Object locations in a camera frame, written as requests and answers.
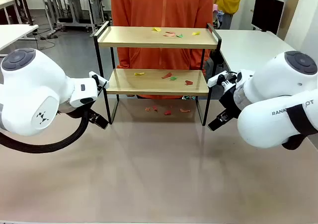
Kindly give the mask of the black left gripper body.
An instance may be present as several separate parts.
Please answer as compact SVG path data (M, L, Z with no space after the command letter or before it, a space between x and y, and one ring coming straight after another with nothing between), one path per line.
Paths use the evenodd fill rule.
M88 116L88 111L91 108L90 104L86 104L80 107L72 107L69 103L62 103L59 105L58 113L65 113L71 118L86 118Z

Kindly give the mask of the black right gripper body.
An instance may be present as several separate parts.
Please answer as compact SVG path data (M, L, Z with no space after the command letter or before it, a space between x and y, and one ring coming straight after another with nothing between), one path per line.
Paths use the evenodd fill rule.
M231 88L228 88L227 90L224 90L224 94L219 99L219 102L225 108L227 115L239 115L241 113L241 110L237 107L234 101L235 90L235 85L233 85Z

